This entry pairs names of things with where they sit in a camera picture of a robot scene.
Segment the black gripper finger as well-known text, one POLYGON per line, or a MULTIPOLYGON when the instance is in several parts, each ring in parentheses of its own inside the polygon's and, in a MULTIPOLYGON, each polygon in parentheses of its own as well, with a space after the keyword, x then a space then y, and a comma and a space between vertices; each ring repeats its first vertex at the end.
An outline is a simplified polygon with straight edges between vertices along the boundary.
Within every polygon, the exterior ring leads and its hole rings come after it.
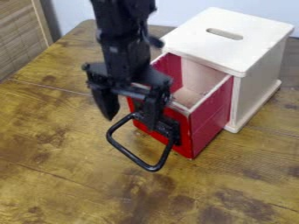
POLYGON ((120 109, 118 93, 111 88, 91 88, 91 93, 102 115, 112 120, 120 109))
POLYGON ((144 98, 144 125, 150 130, 155 129, 155 125, 159 122, 162 114, 164 112, 164 106, 171 100, 170 88, 151 88, 150 94, 144 98))

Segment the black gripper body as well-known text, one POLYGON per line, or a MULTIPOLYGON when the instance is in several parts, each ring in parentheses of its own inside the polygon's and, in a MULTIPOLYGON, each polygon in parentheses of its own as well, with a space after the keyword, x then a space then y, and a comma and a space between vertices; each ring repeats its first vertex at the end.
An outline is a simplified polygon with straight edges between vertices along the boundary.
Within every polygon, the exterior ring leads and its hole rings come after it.
POLYGON ((171 88, 172 78, 151 65, 150 47, 162 48, 159 38, 102 38, 103 62, 86 63, 88 88, 111 88, 118 96, 144 100, 151 88, 171 88))

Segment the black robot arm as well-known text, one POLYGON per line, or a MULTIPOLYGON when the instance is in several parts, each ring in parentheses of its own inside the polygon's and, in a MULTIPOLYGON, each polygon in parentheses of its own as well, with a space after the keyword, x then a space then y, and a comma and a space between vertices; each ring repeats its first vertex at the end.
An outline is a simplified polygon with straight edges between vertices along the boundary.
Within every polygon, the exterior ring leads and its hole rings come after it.
POLYGON ((171 97, 172 79, 151 66, 151 49, 164 42, 148 34, 147 19, 156 11, 155 0, 90 0, 95 12, 96 39, 104 61, 87 63, 83 70, 103 116, 119 111, 120 95, 143 101, 144 125, 154 129, 171 97))

